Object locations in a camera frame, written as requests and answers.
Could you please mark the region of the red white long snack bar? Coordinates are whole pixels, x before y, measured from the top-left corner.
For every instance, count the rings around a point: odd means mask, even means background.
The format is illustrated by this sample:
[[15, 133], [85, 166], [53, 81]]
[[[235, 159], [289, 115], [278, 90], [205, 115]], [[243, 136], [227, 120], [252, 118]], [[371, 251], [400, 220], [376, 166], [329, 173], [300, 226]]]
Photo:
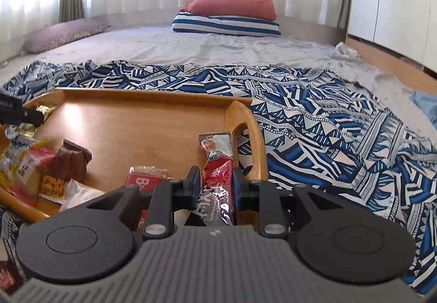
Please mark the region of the red white long snack bar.
[[206, 157], [196, 209], [190, 212], [187, 226], [234, 226], [236, 224], [232, 138], [229, 132], [199, 135]]

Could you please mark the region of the gold foil snack packet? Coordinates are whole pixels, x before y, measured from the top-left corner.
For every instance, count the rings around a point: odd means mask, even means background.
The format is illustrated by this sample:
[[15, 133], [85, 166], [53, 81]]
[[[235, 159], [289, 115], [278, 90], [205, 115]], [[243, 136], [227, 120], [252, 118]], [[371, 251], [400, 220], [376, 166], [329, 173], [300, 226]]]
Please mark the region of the gold foil snack packet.
[[36, 107], [36, 111], [42, 114], [43, 116], [42, 123], [40, 125], [21, 123], [20, 125], [16, 126], [15, 132], [25, 137], [33, 137], [36, 133], [36, 130], [47, 121], [48, 117], [55, 111], [55, 109], [56, 106], [53, 104], [38, 105]]

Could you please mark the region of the white crumpled cloth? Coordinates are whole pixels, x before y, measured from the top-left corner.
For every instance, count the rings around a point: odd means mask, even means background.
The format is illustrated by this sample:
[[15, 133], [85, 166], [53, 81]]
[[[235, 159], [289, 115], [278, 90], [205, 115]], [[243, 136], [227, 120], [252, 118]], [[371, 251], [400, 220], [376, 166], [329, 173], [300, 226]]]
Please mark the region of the white crumpled cloth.
[[341, 55], [344, 55], [346, 57], [350, 58], [359, 58], [359, 53], [355, 48], [347, 45], [344, 42], [340, 42], [335, 46], [335, 50], [340, 53]]

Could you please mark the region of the white wardrobe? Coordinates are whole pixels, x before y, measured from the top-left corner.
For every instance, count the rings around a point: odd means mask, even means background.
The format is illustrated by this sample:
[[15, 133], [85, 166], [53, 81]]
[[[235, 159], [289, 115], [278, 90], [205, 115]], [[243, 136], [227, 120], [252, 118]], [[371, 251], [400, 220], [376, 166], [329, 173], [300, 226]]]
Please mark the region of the white wardrobe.
[[436, 70], [436, 0], [351, 0], [347, 32]]

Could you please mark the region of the brown cracker snack packet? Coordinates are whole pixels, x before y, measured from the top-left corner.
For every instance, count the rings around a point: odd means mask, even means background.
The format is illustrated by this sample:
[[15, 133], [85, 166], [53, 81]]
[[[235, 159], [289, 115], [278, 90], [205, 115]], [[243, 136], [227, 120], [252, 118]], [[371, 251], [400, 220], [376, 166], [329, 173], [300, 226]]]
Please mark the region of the brown cracker snack packet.
[[65, 139], [42, 177], [38, 195], [51, 202], [63, 201], [69, 181], [82, 182], [91, 160], [89, 150]]

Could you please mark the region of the grey bed sheet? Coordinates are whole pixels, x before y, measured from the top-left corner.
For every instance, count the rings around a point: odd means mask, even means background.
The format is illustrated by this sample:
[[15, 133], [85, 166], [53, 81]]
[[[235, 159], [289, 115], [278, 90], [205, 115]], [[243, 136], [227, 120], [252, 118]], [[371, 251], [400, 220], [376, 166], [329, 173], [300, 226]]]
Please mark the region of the grey bed sheet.
[[6, 83], [30, 63], [109, 63], [126, 60], [135, 64], [198, 66], [279, 65], [290, 68], [323, 68], [340, 78], [358, 83], [376, 95], [408, 128], [436, 139], [436, 129], [413, 103], [412, 89], [395, 76], [364, 60], [340, 53], [332, 45], [298, 40], [294, 37], [235, 37], [219, 34], [176, 33], [169, 27], [141, 27], [107, 31], [42, 54], [12, 59], [1, 67]]

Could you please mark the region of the blue white striped pillow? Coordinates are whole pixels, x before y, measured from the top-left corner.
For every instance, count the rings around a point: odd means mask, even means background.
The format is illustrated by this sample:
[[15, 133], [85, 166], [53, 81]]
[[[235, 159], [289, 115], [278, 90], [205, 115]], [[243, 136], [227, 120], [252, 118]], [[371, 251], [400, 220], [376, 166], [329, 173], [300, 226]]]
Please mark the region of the blue white striped pillow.
[[180, 12], [172, 22], [172, 30], [180, 33], [224, 34], [247, 37], [281, 36], [279, 24], [240, 16], [204, 16]]

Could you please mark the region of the dark red snack packet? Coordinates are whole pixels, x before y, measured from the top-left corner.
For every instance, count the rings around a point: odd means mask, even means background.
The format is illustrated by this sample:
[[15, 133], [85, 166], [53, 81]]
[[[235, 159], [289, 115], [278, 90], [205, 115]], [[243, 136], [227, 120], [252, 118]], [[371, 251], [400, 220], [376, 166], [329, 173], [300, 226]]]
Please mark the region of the dark red snack packet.
[[0, 263], [0, 287], [6, 294], [11, 295], [23, 284], [18, 269], [10, 260]]

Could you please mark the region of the light blue clothing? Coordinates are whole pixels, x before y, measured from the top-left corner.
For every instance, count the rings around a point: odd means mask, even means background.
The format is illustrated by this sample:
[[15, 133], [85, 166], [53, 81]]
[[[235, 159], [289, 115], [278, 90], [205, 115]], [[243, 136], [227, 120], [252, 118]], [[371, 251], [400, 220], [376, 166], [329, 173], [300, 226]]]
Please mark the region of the light blue clothing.
[[417, 90], [413, 92], [410, 99], [422, 110], [434, 128], [437, 128], [437, 94], [427, 94]]

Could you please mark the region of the red Biscoff biscuit packet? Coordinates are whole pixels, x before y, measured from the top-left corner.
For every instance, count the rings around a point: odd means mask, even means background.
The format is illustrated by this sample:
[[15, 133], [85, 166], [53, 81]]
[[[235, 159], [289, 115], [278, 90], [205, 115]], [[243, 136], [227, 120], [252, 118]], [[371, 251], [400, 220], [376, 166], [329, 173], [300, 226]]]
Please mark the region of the red Biscoff biscuit packet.
[[169, 170], [156, 166], [132, 166], [125, 185], [137, 185], [139, 190], [153, 190], [158, 183], [169, 177]]

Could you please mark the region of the wooden serving tray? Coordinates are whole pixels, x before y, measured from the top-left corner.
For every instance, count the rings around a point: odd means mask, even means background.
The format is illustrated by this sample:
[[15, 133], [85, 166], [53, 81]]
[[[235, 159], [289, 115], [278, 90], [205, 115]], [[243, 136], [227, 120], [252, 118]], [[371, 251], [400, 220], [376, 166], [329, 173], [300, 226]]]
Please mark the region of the wooden serving tray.
[[168, 169], [175, 178], [203, 167], [201, 134], [230, 132], [235, 142], [247, 131], [253, 167], [249, 180], [265, 180], [264, 139], [249, 107], [251, 99], [165, 91], [57, 89], [26, 102], [25, 107], [54, 104], [55, 111], [35, 137], [54, 148], [70, 140], [88, 149], [85, 185], [105, 192], [124, 185], [133, 165]]

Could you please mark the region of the red pink pillow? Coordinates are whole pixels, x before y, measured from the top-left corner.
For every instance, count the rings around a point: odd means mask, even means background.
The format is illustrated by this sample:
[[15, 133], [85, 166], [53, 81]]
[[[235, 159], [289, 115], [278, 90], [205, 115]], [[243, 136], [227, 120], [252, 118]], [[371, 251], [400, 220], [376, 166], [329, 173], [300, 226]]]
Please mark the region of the red pink pillow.
[[275, 21], [273, 0], [194, 0], [181, 11], [206, 16], [241, 16]]

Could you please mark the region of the pink white snack packet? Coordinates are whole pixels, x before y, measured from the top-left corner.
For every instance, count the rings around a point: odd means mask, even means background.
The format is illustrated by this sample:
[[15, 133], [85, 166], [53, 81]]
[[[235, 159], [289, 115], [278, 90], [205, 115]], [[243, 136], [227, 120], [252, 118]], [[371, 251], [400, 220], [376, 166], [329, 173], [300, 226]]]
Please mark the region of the pink white snack packet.
[[32, 147], [23, 156], [8, 191], [17, 199], [34, 207], [43, 175], [56, 155], [45, 147]]

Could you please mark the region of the yellow American snack packet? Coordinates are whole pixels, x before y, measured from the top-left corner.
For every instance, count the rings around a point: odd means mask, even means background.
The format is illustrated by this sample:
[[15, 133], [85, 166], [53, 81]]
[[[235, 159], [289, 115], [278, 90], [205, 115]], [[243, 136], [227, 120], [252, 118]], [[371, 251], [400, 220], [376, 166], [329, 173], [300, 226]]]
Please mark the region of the yellow American snack packet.
[[12, 185], [19, 164], [29, 149], [32, 147], [42, 147], [46, 144], [48, 144], [48, 139], [37, 140], [22, 135], [18, 135], [10, 141], [10, 144], [1, 154], [0, 161], [0, 183], [4, 190], [7, 190]]

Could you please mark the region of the purple floral pillow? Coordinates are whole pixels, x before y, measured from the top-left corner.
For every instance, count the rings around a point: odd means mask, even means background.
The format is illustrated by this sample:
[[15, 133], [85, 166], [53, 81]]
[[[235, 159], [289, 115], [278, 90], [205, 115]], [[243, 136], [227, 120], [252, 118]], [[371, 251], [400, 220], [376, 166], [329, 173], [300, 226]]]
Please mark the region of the purple floral pillow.
[[40, 54], [60, 46], [106, 31], [110, 26], [93, 19], [78, 19], [58, 23], [29, 34], [22, 51]]

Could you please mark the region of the blue white patterned blanket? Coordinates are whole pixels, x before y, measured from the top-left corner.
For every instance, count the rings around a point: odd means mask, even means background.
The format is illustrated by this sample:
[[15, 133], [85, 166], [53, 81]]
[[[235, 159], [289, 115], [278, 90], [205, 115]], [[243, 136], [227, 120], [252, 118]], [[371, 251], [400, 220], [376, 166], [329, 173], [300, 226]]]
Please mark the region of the blue white patterned blanket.
[[404, 282], [436, 286], [436, 145], [361, 86], [328, 70], [281, 66], [53, 64], [36, 61], [1, 92], [27, 102], [57, 88], [175, 91], [249, 97], [269, 178], [342, 196], [408, 230], [415, 257]]

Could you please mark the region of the white clear snack packet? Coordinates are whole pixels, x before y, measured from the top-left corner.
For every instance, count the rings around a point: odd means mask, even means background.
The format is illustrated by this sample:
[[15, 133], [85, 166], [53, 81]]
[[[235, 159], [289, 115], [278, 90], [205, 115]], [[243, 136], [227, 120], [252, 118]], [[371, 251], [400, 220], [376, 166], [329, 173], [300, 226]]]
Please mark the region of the white clear snack packet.
[[93, 187], [88, 187], [71, 179], [64, 192], [64, 198], [61, 201], [60, 212], [74, 208], [98, 196], [104, 195], [104, 192]]

